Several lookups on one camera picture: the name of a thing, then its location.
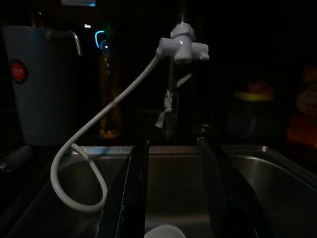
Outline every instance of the stainless steel sink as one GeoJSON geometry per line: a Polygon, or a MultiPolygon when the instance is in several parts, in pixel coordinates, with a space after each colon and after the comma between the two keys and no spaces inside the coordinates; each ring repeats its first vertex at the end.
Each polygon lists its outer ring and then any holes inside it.
{"type": "MultiPolygon", "coordinates": [[[[86,147],[110,184],[131,147],[86,147]]],[[[317,178],[262,146],[226,146],[225,151],[253,186],[281,238],[317,237],[317,178]]],[[[66,156],[59,179],[74,199],[93,204],[101,189],[78,155],[66,156]]],[[[94,238],[99,213],[85,214],[64,205],[50,182],[17,221],[8,238],[94,238]]],[[[151,147],[146,231],[159,224],[179,227],[187,238],[211,237],[199,150],[193,146],[151,147]]]]}

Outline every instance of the blue light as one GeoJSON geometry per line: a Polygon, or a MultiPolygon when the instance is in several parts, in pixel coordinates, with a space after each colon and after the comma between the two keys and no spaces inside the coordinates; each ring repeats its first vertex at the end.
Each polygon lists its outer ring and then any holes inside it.
{"type": "Polygon", "coordinates": [[[99,44],[98,44],[98,41],[97,41],[97,36],[98,36],[98,34],[100,34],[100,33],[104,33],[105,31],[97,31],[96,33],[95,33],[95,42],[96,42],[96,45],[97,45],[97,47],[99,48],[99,44]]]}

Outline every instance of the bottle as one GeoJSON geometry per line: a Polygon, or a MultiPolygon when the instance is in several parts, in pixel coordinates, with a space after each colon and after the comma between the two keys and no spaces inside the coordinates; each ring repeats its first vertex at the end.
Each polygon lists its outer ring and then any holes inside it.
{"type": "MultiPolygon", "coordinates": [[[[111,30],[105,31],[106,39],[100,43],[101,56],[99,58],[100,98],[101,106],[108,105],[121,91],[120,62],[115,50],[115,41],[111,30]]],[[[100,137],[113,139],[121,134],[121,109],[115,106],[101,120],[100,137]]]]}

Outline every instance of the dark background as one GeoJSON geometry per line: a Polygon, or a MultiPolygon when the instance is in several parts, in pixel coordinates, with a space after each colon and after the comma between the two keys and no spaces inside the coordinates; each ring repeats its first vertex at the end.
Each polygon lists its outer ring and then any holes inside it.
{"type": "MultiPolygon", "coordinates": [[[[209,45],[211,59],[178,69],[179,76],[194,74],[179,89],[180,111],[223,128],[232,92],[244,89],[248,81],[261,80],[274,88],[274,103],[283,117],[280,135],[285,136],[303,67],[316,61],[317,20],[310,1],[98,0],[97,7],[72,7],[62,6],[60,0],[16,0],[6,4],[0,9],[1,25],[30,25],[31,15],[40,11],[49,28],[79,34],[83,47],[77,72],[78,103],[83,105],[79,125],[100,109],[94,33],[103,22],[110,22],[118,33],[125,87],[152,59],[159,38],[169,36],[185,5],[186,21],[195,29],[197,41],[209,45]],[[92,28],[84,28],[85,23],[92,28]]],[[[0,129],[5,146],[22,137],[2,37],[0,60],[0,129]]],[[[124,101],[125,115],[162,110],[167,79],[165,59],[124,101]]]]}

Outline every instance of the sink basin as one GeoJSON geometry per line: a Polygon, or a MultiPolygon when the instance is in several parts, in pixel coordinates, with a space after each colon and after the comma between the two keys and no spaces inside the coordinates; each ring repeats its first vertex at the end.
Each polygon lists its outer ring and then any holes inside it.
{"type": "MultiPolygon", "coordinates": [[[[131,147],[85,147],[110,185],[131,147]]],[[[253,186],[276,237],[317,237],[317,179],[263,146],[226,146],[226,153],[253,186]]],[[[77,154],[65,156],[59,180],[75,200],[94,204],[99,183],[77,154]]],[[[39,191],[8,238],[94,238],[100,213],[68,208],[50,181],[39,191]]],[[[180,228],[187,238],[211,237],[201,160],[195,146],[153,146],[149,153],[146,231],[161,224],[180,228]]]]}

